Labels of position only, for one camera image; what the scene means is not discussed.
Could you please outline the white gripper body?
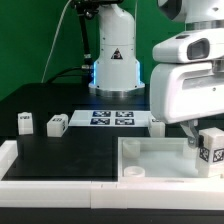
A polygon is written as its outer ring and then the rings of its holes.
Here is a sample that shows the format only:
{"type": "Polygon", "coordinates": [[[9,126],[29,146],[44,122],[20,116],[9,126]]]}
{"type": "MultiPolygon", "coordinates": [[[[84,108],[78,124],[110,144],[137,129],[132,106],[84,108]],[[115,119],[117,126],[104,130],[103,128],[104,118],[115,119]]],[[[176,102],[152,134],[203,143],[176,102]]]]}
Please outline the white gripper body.
{"type": "Polygon", "coordinates": [[[211,62],[159,64],[151,74],[152,115],[172,124],[224,113],[224,72],[211,62]]]}

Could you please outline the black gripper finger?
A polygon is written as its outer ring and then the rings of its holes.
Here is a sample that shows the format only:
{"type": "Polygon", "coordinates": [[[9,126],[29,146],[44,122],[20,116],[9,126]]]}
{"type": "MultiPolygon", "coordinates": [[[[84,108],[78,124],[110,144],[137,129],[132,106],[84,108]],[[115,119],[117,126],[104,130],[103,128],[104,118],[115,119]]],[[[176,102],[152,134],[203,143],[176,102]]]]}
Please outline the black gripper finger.
{"type": "Polygon", "coordinates": [[[183,131],[187,135],[188,145],[191,148],[196,148],[198,146],[199,135],[196,130],[197,125],[198,125],[197,120],[182,121],[180,123],[180,126],[182,127],[183,131]]]}

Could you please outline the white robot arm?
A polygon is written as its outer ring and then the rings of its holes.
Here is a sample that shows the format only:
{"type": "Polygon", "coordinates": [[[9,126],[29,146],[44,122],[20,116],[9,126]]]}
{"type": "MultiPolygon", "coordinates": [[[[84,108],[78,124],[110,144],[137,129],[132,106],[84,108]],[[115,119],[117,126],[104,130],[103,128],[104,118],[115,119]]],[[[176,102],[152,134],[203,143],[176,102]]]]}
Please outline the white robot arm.
{"type": "MultiPolygon", "coordinates": [[[[224,113],[224,0],[156,0],[170,20],[185,30],[153,47],[158,65],[151,73],[150,110],[166,123],[178,123],[188,144],[198,147],[195,129],[202,117],[224,113]]],[[[127,96],[144,89],[135,55],[136,23],[117,4],[99,2],[100,55],[89,90],[101,96],[127,96]]]]}

